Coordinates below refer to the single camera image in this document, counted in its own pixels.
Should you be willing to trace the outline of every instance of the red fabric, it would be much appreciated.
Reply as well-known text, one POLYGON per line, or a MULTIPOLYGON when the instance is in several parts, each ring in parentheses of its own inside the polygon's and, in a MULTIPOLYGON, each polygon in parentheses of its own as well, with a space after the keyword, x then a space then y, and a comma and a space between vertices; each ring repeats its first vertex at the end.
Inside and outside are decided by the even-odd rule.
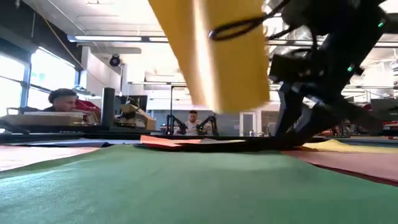
POLYGON ((101 108, 95 106, 92 102, 86 100, 76 100, 76 109, 82 111, 98 111, 101 112, 101 108))

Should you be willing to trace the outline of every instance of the yellow fabric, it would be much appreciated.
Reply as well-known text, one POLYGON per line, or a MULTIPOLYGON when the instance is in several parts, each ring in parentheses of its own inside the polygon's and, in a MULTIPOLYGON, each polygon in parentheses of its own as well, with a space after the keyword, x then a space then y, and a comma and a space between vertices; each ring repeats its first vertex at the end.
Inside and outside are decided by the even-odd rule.
POLYGON ((237 112, 269 100, 266 42, 259 26, 241 37, 208 36, 225 23, 261 15, 263 0, 149 0, 178 59, 193 104, 237 112))
POLYGON ((371 152, 371 153, 398 153, 398 149, 389 147, 351 146, 337 140, 320 143, 306 143, 301 148, 303 151, 330 151, 330 152, 371 152))

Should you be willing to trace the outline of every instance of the man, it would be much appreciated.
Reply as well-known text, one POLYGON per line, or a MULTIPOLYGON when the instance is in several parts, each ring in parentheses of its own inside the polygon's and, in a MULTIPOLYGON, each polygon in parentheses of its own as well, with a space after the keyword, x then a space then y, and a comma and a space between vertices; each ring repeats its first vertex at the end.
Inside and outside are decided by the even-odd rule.
POLYGON ((76 96, 77 94, 74 91, 66 88, 51 91, 49 95, 49 102, 52 104, 52 106, 44 109, 43 111, 73 112, 76 108, 76 96))
MULTIPOLYGON (((187 126, 187 133, 186 135, 189 136, 196 136, 198 135, 198 131, 197 131, 197 125, 199 125, 200 123, 202 123, 202 121, 198 120, 198 112, 195 110, 191 110, 189 111, 189 115, 188 115, 188 121, 185 122, 185 125, 187 126)), ((205 127, 203 128, 204 131, 209 131, 209 124, 205 124, 205 127)))

